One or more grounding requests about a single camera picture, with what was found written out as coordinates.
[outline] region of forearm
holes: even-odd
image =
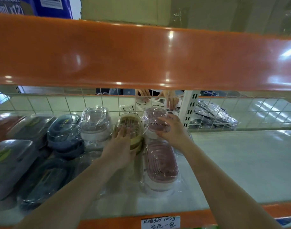
[[[95,160],[84,172],[26,216],[14,229],[74,229],[82,213],[116,171],[107,159]]]
[[[267,212],[197,145],[181,148],[220,228],[281,228]]]

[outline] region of handwritten price tag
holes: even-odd
[[[141,229],[176,229],[180,227],[180,216],[167,216],[141,220]]]

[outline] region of orange shelf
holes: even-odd
[[[0,84],[291,90],[291,38],[0,14]]]
[[[274,218],[291,216],[291,202],[263,205],[263,208]],[[216,224],[211,211],[208,209],[208,210],[188,211],[188,212],[179,212],[179,213],[165,213],[165,214],[143,215],[143,216],[132,216],[132,217],[82,220],[78,226],[78,229],[140,228],[142,219],[162,217],[162,216],[178,216],[178,215],[181,217],[181,228],[195,228],[195,227],[203,227],[206,225]],[[11,228],[12,227],[0,227],[0,229],[11,229]]]

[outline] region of orange shelf beam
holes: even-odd
[[[291,38],[0,14],[0,84],[291,90]]]
[[[291,202],[263,205],[263,208],[274,218],[291,216]],[[181,228],[204,227],[207,225],[216,224],[211,211],[208,209],[208,210],[188,211],[188,212],[180,212],[180,213],[165,213],[165,214],[144,215],[144,216],[82,220],[78,226],[78,229],[141,228],[142,219],[162,217],[162,216],[178,216],[178,215],[181,217]],[[0,229],[11,229],[11,228],[12,227],[0,227]]]

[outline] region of hand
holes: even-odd
[[[130,129],[122,127],[113,133],[113,138],[104,147],[101,158],[113,163],[115,169],[127,166],[136,154],[130,152]]]
[[[171,130],[169,132],[156,131],[156,134],[167,140],[174,148],[182,150],[184,145],[192,141],[178,116],[169,114],[169,118],[159,117],[158,119],[169,124]]]
[[[136,93],[136,97],[138,97],[138,93],[140,93],[141,96],[151,96],[148,89],[135,89],[135,93]],[[149,102],[150,99],[151,99],[150,97],[142,98],[142,100],[144,100],[145,102]]]
[[[156,100],[159,99],[159,97],[164,96],[166,98],[166,107],[170,110],[174,110],[176,105],[179,102],[179,98],[176,97],[175,91],[168,91],[163,90],[156,98]]]

